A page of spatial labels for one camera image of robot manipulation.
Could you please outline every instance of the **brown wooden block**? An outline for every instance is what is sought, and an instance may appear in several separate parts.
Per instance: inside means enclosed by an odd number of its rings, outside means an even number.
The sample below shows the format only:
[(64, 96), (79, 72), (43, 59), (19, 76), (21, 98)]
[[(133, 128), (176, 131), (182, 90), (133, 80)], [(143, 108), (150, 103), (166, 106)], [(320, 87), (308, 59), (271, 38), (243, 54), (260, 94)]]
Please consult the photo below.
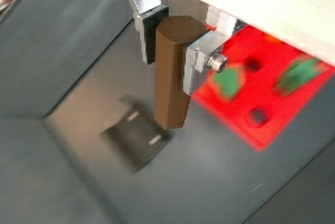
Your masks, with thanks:
[(190, 96), (182, 88), (185, 47), (205, 33), (189, 16), (165, 18), (155, 29), (154, 118), (165, 129), (181, 128)]

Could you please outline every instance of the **screw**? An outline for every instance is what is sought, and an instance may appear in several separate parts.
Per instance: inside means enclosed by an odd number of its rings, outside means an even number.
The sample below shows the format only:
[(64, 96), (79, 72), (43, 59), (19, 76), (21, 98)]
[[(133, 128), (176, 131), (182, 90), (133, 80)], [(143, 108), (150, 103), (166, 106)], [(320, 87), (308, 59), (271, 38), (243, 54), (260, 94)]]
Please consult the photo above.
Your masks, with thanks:
[(220, 73), (228, 65), (228, 58), (220, 53), (213, 53), (206, 61), (206, 65)]

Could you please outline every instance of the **gray wall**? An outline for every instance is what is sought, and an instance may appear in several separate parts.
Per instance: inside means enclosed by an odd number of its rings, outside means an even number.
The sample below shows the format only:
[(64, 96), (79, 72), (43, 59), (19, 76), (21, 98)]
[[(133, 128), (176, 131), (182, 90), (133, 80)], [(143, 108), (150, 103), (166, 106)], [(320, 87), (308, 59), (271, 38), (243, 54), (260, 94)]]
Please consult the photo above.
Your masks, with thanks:
[(127, 0), (19, 0), (0, 22), (0, 116), (50, 113), (130, 20)]
[(1, 224), (115, 223), (38, 120), (0, 120), (0, 193)]

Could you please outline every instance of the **white surface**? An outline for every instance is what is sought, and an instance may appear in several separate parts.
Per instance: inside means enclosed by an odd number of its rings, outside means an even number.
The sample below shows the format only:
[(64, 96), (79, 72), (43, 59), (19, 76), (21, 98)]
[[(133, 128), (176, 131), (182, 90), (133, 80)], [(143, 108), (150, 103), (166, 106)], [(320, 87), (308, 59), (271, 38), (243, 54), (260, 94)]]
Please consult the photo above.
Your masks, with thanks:
[(335, 0), (201, 0), (335, 66)]

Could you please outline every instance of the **gray floor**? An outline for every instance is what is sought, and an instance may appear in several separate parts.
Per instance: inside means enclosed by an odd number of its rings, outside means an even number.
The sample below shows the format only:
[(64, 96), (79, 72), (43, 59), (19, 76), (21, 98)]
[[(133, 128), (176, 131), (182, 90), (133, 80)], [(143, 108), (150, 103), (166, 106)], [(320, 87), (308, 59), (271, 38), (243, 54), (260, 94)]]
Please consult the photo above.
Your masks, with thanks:
[(99, 133), (122, 116), (122, 96), (153, 110), (153, 88), (130, 25), (47, 122), (126, 223), (240, 224), (335, 136), (335, 79), (261, 153), (192, 102), (185, 128), (134, 175)]

